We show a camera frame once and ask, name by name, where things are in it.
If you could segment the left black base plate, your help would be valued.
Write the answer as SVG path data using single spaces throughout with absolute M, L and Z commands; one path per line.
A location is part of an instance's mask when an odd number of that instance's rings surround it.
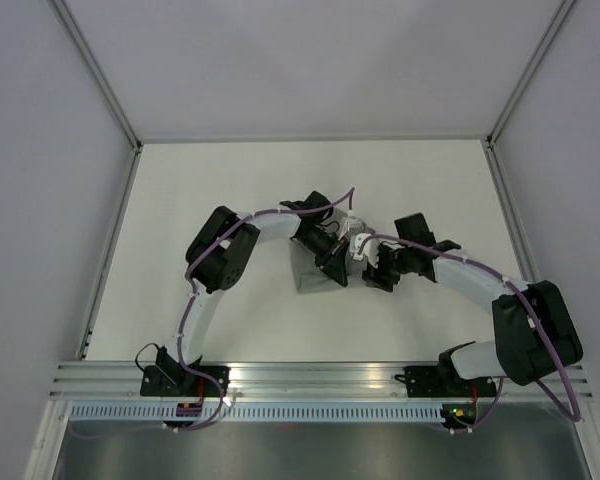
M 140 387 L 142 397 L 210 397 L 227 392 L 230 368 L 226 365 L 198 365 L 207 377 L 194 375 L 178 367 L 174 373 L 163 373 L 156 365 L 144 369 Z

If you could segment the aluminium frame post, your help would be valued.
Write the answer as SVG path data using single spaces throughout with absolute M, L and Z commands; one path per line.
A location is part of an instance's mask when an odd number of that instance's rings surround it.
M 117 95 L 114 92 L 104 70 L 102 69 L 96 55 L 94 54 L 89 42 L 82 31 L 77 19 L 75 18 L 69 4 L 64 0 L 49 0 L 48 6 L 54 16 L 59 21 L 68 40 L 78 54 L 81 62 L 87 69 L 91 79 L 94 81 L 99 94 L 117 126 L 122 131 L 125 139 L 134 152 L 139 152 L 142 142 L 139 139 L 134 127 L 131 125 L 124 108 L 122 107 Z
M 526 92 L 578 4 L 578 0 L 561 0 L 558 3 L 555 12 L 544 29 L 540 40 L 534 47 L 496 121 L 484 138 L 483 146 L 486 149 L 493 149 L 496 142 L 502 137 L 513 115 L 518 110 L 520 102 L 526 95 Z

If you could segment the left aluminium frame post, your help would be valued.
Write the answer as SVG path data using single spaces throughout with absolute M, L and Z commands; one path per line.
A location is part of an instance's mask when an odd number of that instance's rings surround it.
M 117 126 L 122 131 L 125 139 L 134 152 L 139 152 L 142 142 L 139 139 L 134 127 L 131 125 L 124 108 L 122 107 L 117 95 L 114 92 L 104 70 L 102 69 L 96 55 L 94 54 L 89 42 L 82 31 L 77 19 L 75 18 L 69 4 L 64 0 L 49 0 L 48 6 L 54 16 L 59 21 L 68 40 L 78 54 L 81 62 L 87 69 L 91 79 L 94 81 L 99 94 Z

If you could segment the right aluminium frame post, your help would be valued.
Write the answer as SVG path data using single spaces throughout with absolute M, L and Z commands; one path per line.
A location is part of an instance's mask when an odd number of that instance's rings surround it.
M 561 0 L 558 3 L 555 12 L 544 29 L 540 40 L 534 47 L 496 121 L 484 138 L 483 146 L 486 149 L 493 149 L 496 142 L 502 137 L 513 115 L 518 110 L 520 102 L 526 95 L 526 92 L 578 4 L 578 0 Z

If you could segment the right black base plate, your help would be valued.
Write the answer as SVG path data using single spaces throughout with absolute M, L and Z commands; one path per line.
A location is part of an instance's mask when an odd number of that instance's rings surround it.
M 465 380 L 440 366 L 405 366 L 393 379 L 406 387 L 409 398 L 494 398 L 496 384 L 487 377 Z

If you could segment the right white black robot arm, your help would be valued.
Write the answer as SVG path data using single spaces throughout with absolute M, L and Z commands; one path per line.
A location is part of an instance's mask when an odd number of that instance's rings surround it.
M 474 259 L 451 241 L 439 241 L 423 214 L 395 223 L 394 237 L 361 233 L 350 248 L 367 263 L 365 283 L 390 292 L 401 277 L 416 274 L 452 289 L 490 314 L 494 337 L 440 354 L 439 388 L 458 395 L 474 379 L 505 377 L 526 386 L 580 362 L 583 346 L 558 286 L 511 278 Z

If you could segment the grey cloth napkin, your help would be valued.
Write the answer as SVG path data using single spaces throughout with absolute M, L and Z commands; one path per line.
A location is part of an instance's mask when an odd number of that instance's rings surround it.
M 290 259 L 292 274 L 296 291 L 299 294 L 310 294 L 310 293 L 322 293 L 328 291 L 338 290 L 341 287 L 336 282 L 324 275 L 314 263 L 314 254 L 310 252 L 299 240 L 299 235 L 302 234 L 308 227 L 317 226 L 326 233 L 338 234 L 340 229 L 339 221 L 336 221 L 336 230 L 334 232 L 327 232 L 322 223 L 314 219 L 304 219 L 296 232 L 295 236 L 291 238 L 292 246 L 290 249 Z M 374 230 L 368 227 L 369 233 L 374 233 Z M 347 271 L 348 286 L 360 287 L 363 285 L 362 272 L 366 267 L 366 260 L 362 262 L 354 261 L 349 253 L 347 260 Z

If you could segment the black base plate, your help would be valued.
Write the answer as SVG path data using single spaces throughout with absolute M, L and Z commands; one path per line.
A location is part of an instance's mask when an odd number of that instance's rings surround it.
M 406 387 L 409 398 L 494 398 L 496 384 L 487 377 L 465 380 L 440 366 L 405 366 L 393 379 Z
M 230 368 L 226 365 L 198 365 L 207 377 L 194 375 L 178 367 L 174 373 L 163 373 L 156 365 L 144 369 L 140 387 L 142 397 L 210 397 L 227 392 Z

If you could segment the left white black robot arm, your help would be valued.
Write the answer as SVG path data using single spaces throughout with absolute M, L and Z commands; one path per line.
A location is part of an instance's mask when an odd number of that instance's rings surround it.
M 301 201 L 283 201 L 252 213 L 236 213 L 217 207 L 189 245 L 184 278 L 191 286 L 188 303 L 170 343 L 159 347 L 152 365 L 143 367 L 143 381 L 160 380 L 175 395 L 186 396 L 198 384 L 202 346 L 215 310 L 224 293 L 246 271 L 256 246 L 291 240 L 313 255 L 320 275 L 340 287 L 348 285 L 346 237 L 328 233 L 323 223 L 342 203 L 352 205 L 347 192 L 331 202 L 317 191 Z

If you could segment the aluminium mounting rail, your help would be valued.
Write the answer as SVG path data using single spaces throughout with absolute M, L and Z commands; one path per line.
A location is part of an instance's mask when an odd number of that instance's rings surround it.
M 244 401 L 380 401 L 408 398 L 413 362 L 228 362 L 227 393 Z M 404 383 L 396 377 L 403 375 Z M 135 400 L 148 383 L 132 361 L 67 361 L 47 388 L 64 400 Z

